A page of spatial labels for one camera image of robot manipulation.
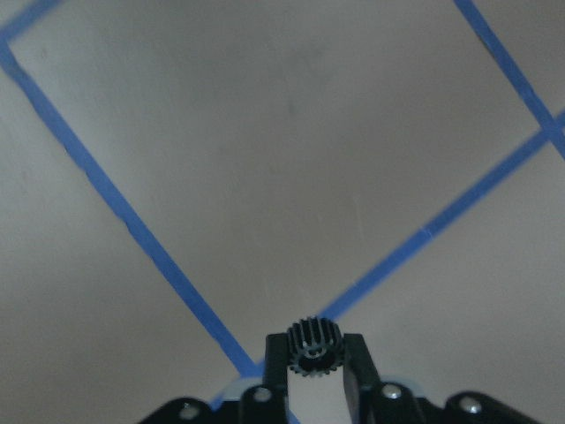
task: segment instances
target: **gear teeth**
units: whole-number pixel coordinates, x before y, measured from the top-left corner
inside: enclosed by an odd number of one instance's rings
[[[287,331],[290,369],[302,376],[328,375],[343,364],[343,339],[337,324],[310,317]]]

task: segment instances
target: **concrete floor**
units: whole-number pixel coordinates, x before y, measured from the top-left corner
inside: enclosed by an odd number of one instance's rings
[[[565,5],[477,6],[560,112]],[[253,360],[539,130],[450,2],[68,0],[10,48]],[[1,72],[0,94],[0,421],[213,398],[237,370]],[[342,330],[438,404],[561,422],[564,178],[547,143]],[[348,422],[339,375],[290,383],[301,422]]]

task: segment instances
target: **screw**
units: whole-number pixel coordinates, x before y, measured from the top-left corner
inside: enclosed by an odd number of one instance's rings
[[[200,414],[200,408],[196,405],[185,404],[183,409],[178,413],[178,418],[181,420],[194,420]]]
[[[385,384],[382,388],[382,394],[385,398],[389,399],[398,399],[400,396],[403,395],[403,391],[400,390],[400,387],[394,384]]]
[[[461,406],[461,409],[466,413],[480,413],[483,409],[477,399],[469,396],[463,397],[459,401],[459,406]]]
[[[266,387],[258,387],[255,389],[255,393],[253,393],[253,399],[255,402],[268,402],[270,398],[273,396],[271,390],[267,389]]]

